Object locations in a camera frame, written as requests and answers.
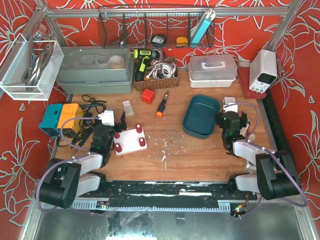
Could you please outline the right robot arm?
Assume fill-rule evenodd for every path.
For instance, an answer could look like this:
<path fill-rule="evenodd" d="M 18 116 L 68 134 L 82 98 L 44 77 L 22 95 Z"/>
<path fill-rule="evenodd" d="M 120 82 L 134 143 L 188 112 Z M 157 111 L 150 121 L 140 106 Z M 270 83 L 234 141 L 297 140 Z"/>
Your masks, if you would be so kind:
<path fill-rule="evenodd" d="M 215 118 L 222 129 L 222 143 L 227 153 L 245 159 L 255 169 L 255 173 L 233 178 L 237 190 L 258 193 L 266 200 L 300 194 L 301 183 L 291 154 L 285 150 L 269 150 L 241 134 L 247 123 L 246 113 L 221 111 Z"/>

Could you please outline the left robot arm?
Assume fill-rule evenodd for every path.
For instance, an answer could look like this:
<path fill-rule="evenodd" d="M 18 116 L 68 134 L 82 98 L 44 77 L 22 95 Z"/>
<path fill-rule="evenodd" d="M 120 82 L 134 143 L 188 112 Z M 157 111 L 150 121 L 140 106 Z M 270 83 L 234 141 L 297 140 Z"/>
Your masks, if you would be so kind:
<path fill-rule="evenodd" d="M 120 123 L 111 123 L 113 113 L 105 110 L 97 117 L 76 117 L 77 120 L 95 120 L 90 149 L 69 142 L 70 146 L 86 153 L 67 160 L 56 157 L 50 160 L 35 191 L 36 204 L 41 212 L 47 212 L 41 203 L 68 209 L 77 197 L 98 190 L 101 182 L 106 180 L 105 176 L 93 171 L 108 163 L 116 134 L 127 129 L 126 113 L 122 113 Z"/>

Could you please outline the large red spring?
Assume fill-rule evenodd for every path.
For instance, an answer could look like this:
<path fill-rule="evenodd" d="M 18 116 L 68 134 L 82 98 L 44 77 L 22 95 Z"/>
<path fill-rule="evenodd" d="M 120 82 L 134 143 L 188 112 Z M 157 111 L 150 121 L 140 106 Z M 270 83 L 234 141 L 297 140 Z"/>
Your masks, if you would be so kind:
<path fill-rule="evenodd" d="M 146 146 L 146 140 L 145 140 L 144 137 L 140 137 L 140 138 L 139 138 L 139 145 L 140 145 L 141 147 L 145 147 L 145 146 Z"/>

